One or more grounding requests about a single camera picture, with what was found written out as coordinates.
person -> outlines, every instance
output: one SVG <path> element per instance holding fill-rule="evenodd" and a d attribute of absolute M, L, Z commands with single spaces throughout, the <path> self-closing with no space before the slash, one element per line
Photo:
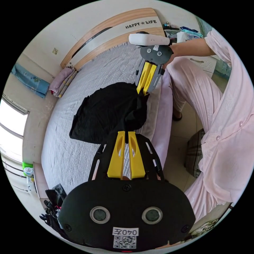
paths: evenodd
<path fill-rule="evenodd" d="M 215 29 L 205 38 L 170 47 L 174 54 L 164 69 L 171 77 L 173 119 L 181 119 L 188 102 L 205 131 L 201 173 L 185 192 L 198 221 L 217 205 L 236 203 L 248 184 L 254 166 L 254 90 L 239 56 Z M 185 57 L 213 55 L 232 67 L 223 94 L 200 67 Z"/>

qr code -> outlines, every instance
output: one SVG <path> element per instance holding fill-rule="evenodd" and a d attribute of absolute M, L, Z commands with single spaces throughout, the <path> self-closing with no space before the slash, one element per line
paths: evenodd
<path fill-rule="evenodd" d="M 136 249 L 136 236 L 114 236 L 114 248 Z"/>
<path fill-rule="evenodd" d="M 159 49 L 159 45 L 155 45 L 155 46 L 153 47 L 153 50 L 158 51 L 158 49 Z"/>

plaid cushion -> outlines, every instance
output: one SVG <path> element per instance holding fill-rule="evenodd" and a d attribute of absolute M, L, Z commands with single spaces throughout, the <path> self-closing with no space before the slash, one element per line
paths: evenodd
<path fill-rule="evenodd" d="M 188 141 L 185 167 L 195 178 L 200 175 L 199 162 L 202 159 L 201 139 L 205 135 L 204 129 L 194 134 Z"/>

cabinet handle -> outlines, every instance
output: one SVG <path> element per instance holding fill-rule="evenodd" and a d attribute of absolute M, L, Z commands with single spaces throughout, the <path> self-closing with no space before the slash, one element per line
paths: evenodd
<path fill-rule="evenodd" d="M 199 61 L 199 60 L 196 60 L 196 59 L 193 59 L 193 58 L 190 58 L 190 60 L 195 61 L 195 62 L 199 62 L 199 63 L 204 63 L 204 61 Z"/>

bed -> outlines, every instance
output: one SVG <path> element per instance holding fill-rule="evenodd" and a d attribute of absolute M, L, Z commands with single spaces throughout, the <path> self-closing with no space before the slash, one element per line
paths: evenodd
<path fill-rule="evenodd" d="M 78 73 L 58 100 L 49 120 L 42 149 L 42 168 L 48 187 L 61 184 L 68 194 L 88 180 L 99 147 L 71 139 L 73 116 L 83 99 L 116 82 L 134 83 L 141 60 L 140 49 L 128 43 L 130 33 L 146 31 L 164 36 L 156 12 L 143 8 L 116 15 L 86 33 L 68 52 L 61 67 L 74 66 Z M 137 133 L 148 137 L 164 166 L 172 121 L 172 91 L 167 72 L 147 102 L 147 121 Z M 128 145 L 123 175 L 130 177 Z"/>

